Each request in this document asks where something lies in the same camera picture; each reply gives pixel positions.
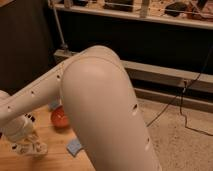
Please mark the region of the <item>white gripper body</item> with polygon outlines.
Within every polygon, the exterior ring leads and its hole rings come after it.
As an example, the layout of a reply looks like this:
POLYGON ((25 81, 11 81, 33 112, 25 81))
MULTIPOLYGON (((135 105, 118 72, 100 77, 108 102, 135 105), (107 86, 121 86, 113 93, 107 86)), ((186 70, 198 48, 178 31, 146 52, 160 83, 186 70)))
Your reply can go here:
POLYGON ((34 127, 32 121, 25 116, 17 117, 0 128, 0 132, 10 142, 20 141, 33 131, 34 127))

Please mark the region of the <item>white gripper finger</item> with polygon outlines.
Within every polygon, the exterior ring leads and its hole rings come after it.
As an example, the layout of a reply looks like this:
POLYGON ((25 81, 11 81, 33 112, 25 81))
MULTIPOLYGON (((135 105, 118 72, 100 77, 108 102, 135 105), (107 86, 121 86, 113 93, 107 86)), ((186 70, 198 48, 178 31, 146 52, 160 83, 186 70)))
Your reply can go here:
POLYGON ((48 153, 48 147, 47 144, 42 142, 39 137, 32 135, 29 138, 31 142, 31 154, 40 156, 40 155, 46 155, 48 153))
POLYGON ((13 143, 12 150, 19 155, 25 155, 28 152, 28 145, 22 143, 13 143))

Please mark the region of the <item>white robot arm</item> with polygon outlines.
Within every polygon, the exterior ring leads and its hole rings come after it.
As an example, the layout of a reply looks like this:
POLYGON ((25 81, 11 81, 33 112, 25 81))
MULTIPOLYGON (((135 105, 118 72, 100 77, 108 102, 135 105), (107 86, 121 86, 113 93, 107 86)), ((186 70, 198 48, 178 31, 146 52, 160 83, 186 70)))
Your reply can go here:
POLYGON ((96 171, 162 171, 129 76, 119 56, 89 47, 0 100, 0 132, 17 141, 30 132, 24 115, 62 102, 96 171))

